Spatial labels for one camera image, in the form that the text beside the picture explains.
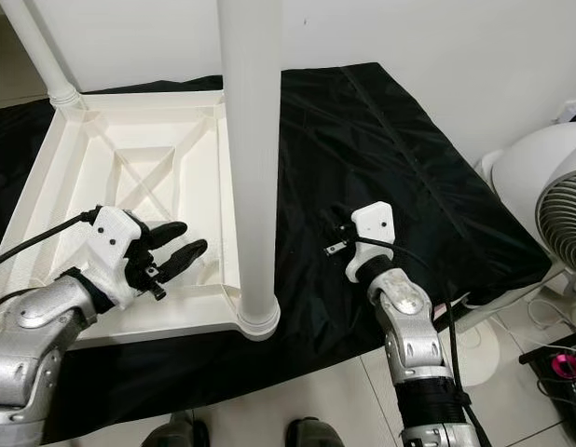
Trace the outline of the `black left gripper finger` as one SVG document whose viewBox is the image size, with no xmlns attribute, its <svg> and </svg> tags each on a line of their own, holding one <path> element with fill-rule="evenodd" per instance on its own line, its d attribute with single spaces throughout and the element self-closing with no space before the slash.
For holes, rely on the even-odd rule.
<svg viewBox="0 0 576 447">
<path fill-rule="evenodd" d="M 142 230 L 139 247 L 143 251 L 159 250 L 187 231 L 185 222 L 180 221 L 139 222 L 139 226 Z"/>
<path fill-rule="evenodd" d="M 155 280 L 173 280 L 184 273 L 210 247 L 206 239 L 198 239 L 174 251 L 164 264 L 158 265 Z"/>
</svg>

